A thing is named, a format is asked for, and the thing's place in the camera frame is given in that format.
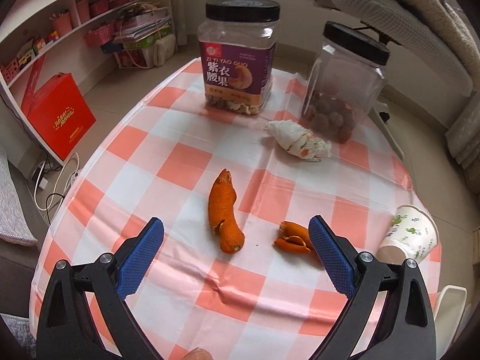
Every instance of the cashew nut jar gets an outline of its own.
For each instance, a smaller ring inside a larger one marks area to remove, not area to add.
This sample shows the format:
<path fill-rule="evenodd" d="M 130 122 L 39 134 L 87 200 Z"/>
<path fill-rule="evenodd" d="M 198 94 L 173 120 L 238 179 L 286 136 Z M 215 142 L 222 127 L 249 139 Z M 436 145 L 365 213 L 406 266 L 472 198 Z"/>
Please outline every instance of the cashew nut jar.
<path fill-rule="evenodd" d="M 272 89 L 280 4 L 209 0 L 198 28 L 207 105 L 256 115 Z"/>

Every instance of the paper cup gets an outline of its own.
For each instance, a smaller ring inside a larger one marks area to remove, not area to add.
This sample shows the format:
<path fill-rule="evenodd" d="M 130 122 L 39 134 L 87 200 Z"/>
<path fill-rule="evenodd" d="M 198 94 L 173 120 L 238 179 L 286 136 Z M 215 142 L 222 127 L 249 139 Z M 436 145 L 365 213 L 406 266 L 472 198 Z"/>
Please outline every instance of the paper cup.
<path fill-rule="evenodd" d="M 410 204 L 397 208 L 392 226 L 376 257 L 383 263 L 401 265 L 405 259 L 420 263 L 438 243 L 438 230 L 430 216 Z"/>

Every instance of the red gift box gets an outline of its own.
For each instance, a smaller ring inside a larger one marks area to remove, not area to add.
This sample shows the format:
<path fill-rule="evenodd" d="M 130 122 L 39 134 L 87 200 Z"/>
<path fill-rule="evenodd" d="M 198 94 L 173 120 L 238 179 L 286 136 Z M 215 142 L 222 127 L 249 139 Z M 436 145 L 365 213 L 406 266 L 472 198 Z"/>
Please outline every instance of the red gift box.
<path fill-rule="evenodd" d="M 95 117 L 70 73 L 49 79 L 22 102 L 22 110 L 35 130 L 65 160 Z"/>

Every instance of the plastic jar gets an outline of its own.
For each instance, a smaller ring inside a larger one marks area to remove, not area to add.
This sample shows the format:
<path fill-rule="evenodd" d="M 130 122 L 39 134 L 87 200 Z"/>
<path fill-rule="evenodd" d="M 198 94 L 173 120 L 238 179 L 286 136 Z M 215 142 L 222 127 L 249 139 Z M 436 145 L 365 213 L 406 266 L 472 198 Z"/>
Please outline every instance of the plastic jar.
<path fill-rule="evenodd" d="M 270 96 L 280 4 L 209 0 L 198 28 L 207 104 L 256 115 Z"/>
<path fill-rule="evenodd" d="M 390 57 L 384 44 L 327 21 L 322 51 L 308 80 L 302 123 L 313 132 L 346 143 L 378 98 Z"/>

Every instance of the table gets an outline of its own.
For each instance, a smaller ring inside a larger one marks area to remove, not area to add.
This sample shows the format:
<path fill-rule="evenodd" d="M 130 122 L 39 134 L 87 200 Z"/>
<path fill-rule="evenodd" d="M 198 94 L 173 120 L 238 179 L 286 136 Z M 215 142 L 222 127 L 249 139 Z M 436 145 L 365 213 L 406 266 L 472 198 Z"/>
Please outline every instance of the table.
<path fill-rule="evenodd" d="M 396 207 L 425 210 L 385 137 L 369 120 L 332 157 L 311 163 L 281 149 L 266 121 L 297 120 L 305 81 L 275 70 L 257 117 L 205 108 L 202 68 L 193 60 L 152 90 L 100 145 L 69 191 L 46 236 L 31 292 L 36 334 L 45 289 L 59 259 L 89 263 L 137 235 L 156 216 L 165 240 L 138 291 L 126 302 L 165 359 L 203 347 L 215 360 L 307 359 L 342 310 L 312 256 L 272 247 L 284 220 L 308 225 L 321 214 L 357 250 L 376 252 Z M 223 254 L 207 221 L 207 199 L 223 168 L 237 192 L 243 249 Z M 420 264 L 432 297 L 440 245 Z M 90 308 L 109 350 L 116 348 L 96 300 Z M 356 351 L 380 315 L 379 295 Z"/>

